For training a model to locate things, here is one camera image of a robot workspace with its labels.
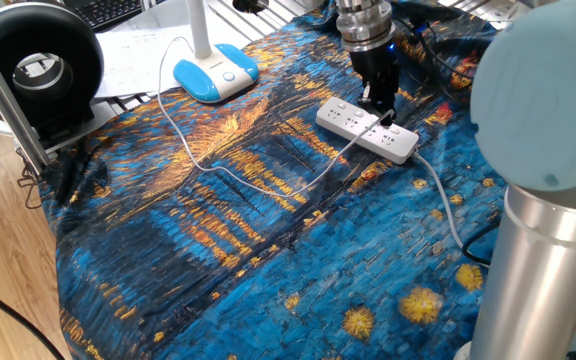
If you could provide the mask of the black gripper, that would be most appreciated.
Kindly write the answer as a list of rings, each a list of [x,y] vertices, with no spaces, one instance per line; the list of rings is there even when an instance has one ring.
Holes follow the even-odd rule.
[[[399,63],[395,44],[387,42],[368,51],[351,52],[350,59],[364,86],[360,95],[360,107],[377,108],[380,114],[392,111],[393,115],[396,115],[395,97],[399,90]],[[372,97],[371,87],[378,87],[377,102]]]

